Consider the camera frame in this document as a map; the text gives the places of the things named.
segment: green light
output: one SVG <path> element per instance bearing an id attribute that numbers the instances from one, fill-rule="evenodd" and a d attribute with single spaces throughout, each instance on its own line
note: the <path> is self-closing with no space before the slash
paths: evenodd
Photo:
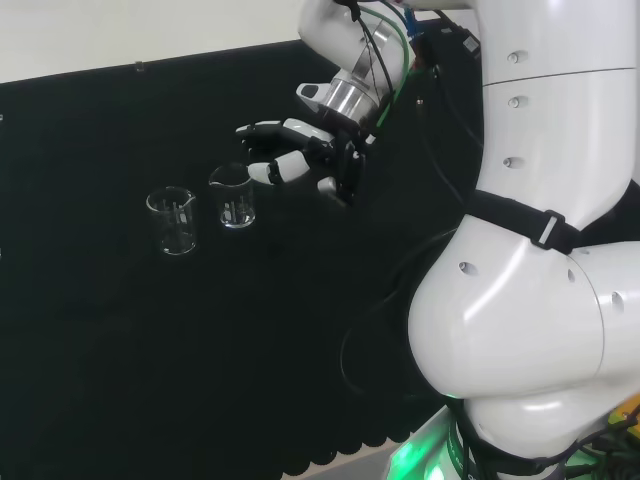
<path id="1" fill-rule="evenodd" d="M 448 426 L 443 424 L 425 435 L 419 435 L 403 445 L 391 459 L 391 466 L 387 480 L 425 480 L 425 468 L 429 458 L 437 454 L 446 438 Z M 444 480 L 434 477 L 429 480 Z"/>
<path id="2" fill-rule="evenodd" d="M 444 480 L 444 473 L 442 473 L 440 466 L 433 467 L 433 470 L 425 476 L 425 480 Z"/>
<path id="3" fill-rule="evenodd" d="M 388 478 L 392 480 L 407 478 L 414 467 L 424 459 L 427 449 L 428 445 L 417 448 L 412 443 L 407 443 L 393 456 L 391 473 Z"/>

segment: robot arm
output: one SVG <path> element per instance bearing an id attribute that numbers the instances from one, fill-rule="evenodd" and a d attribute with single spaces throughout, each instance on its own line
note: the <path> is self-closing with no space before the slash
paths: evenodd
<path id="1" fill-rule="evenodd" d="M 358 73 L 368 51 L 353 22 L 355 2 L 338 3 L 351 10 L 332 0 L 306 0 L 303 8 L 300 36 L 341 68 L 331 86 L 318 86 L 308 100 L 319 111 L 366 124 L 370 113 L 340 110 L 349 96 L 330 103 L 331 89 L 351 85 L 350 95 L 369 112 L 380 105 L 373 77 L 383 78 L 379 65 Z M 597 1 L 396 3 L 476 11 L 486 134 L 478 189 L 560 212 L 577 230 L 615 206 L 635 163 L 636 0 L 615 0 L 609 34 L 597 37 L 603 21 Z M 363 18 L 372 30 L 380 26 Z M 394 87 L 402 55 L 396 40 L 381 45 Z M 539 245 L 546 230 L 535 239 Z M 570 256 L 539 245 L 466 216 L 416 292 L 409 317 L 424 376 L 441 393 L 467 399 L 482 439 L 523 458 L 561 454 L 640 390 L 640 374 L 631 370 L 640 363 L 640 282 L 631 280 L 640 245 Z M 458 478 L 447 459 L 445 478 Z M 553 475 L 562 473 L 550 467 L 536 478 Z"/>

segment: blue cable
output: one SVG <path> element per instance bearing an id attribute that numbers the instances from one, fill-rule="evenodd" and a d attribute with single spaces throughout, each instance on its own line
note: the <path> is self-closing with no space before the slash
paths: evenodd
<path id="1" fill-rule="evenodd" d="M 413 39 L 418 35 L 418 22 L 413 14 L 413 10 L 410 8 L 404 9 L 404 17 L 407 19 L 407 35 L 410 39 Z"/>

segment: black strap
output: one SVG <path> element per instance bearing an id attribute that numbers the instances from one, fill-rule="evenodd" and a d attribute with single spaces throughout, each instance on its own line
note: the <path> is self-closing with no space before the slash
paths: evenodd
<path id="1" fill-rule="evenodd" d="M 569 255 L 579 245 L 580 231 L 553 210 L 542 212 L 524 203 L 476 190 L 467 214 L 531 239 L 536 247 Z"/>

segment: strap buckle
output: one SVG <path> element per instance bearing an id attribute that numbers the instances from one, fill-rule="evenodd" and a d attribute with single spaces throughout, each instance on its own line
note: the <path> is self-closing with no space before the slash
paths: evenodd
<path id="1" fill-rule="evenodd" d="M 551 235 L 556 228 L 566 225 L 567 220 L 565 219 L 564 215 L 560 215 L 558 212 L 554 212 L 553 210 L 547 210 L 544 213 L 549 215 L 547 226 L 542 232 L 540 239 L 534 240 L 532 238 L 531 243 L 533 243 L 538 248 L 542 248 L 543 250 L 551 250 L 553 247 L 547 244 L 549 238 L 551 238 Z"/>

